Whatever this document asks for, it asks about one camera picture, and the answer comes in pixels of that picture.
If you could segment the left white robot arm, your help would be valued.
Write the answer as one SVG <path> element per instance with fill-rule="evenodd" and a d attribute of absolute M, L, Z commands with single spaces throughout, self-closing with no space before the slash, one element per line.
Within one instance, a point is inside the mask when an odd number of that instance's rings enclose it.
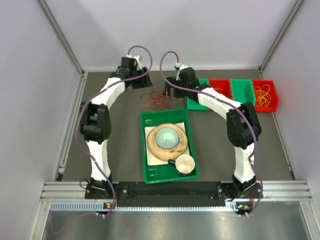
<path fill-rule="evenodd" d="M 79 121 L 79 133 L 88 146 L 91 158 L 91 177 L 86 185 L 86 199 L 111 199 L 115 195 L 107 153 L 112 131 L 111 106 L 128 87 L 142 89 L 151 86 L 148 68 L 142 66 L 140 56 L 128 54 L 121 58 L 120 66 L 110 74 L 106 84 L 89 103 L 81 103 L 80 111 L 83 114 Z"/>

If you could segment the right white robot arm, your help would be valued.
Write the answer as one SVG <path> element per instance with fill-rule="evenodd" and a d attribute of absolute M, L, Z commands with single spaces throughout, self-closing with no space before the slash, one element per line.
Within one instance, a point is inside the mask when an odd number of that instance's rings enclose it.
<path fill-rule="evenodd" d="M 226 121 L 227 137 L 235 150 L 235 170 L 232 176 L 233 192 L 245 198 L 256 184 L 254 170 L 255 151 L 262 128 L 251 102 L 234 101 L 217 92 L 209 84 L 200 84 L 195 70 L 186 65 L 176 64 L 177 75 L 165 77 L 166 93 L 173 90 L 175 98 L 188 97 L 198 104 L 219 114 Z"/>

